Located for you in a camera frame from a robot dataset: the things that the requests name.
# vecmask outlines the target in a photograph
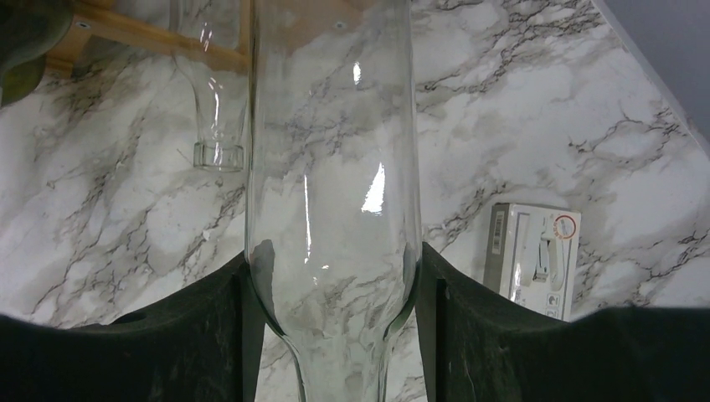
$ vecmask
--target marble countertop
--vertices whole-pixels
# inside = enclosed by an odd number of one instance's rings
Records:
[[[582,212],[574,315],[710,305],[710,162],[589,0],[418,0],[424,240],[482,278],[491,206]],[[0,313],[110,322],[244,248],[243,173],[192,168],[188,82],[125,52],[0,111]],[[297,400],[267,330],[259,402]],[[388,400],[424,402],[414,320]]]

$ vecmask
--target gray wall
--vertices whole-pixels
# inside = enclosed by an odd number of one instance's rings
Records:
[[[710,152],[710,0],[593,0]]]

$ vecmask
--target white marble table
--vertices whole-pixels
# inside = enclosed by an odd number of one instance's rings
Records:
[[[710,305],[710,162],[589,0],[417,1],[424,239],[481,279],[495,202],[582,212],[576,317]],[[244,246],[244,174],[192,169],[193,98],[126,52],[0,111],[0,312],[110,322]],[[267,334],[257,400],[297,400]],[[424,402],[414,321],[388,400]]]

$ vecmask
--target white box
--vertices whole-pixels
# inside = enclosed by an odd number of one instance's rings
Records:
[[[483,284],[521,306],[569,321],[581,218],[545,205],[494,205]]]

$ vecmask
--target bottle mouth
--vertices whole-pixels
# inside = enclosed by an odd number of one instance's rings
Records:
[[[193,166],[212,172],[241,172],[244,170],[244,149],[223,142],[196,142]]]

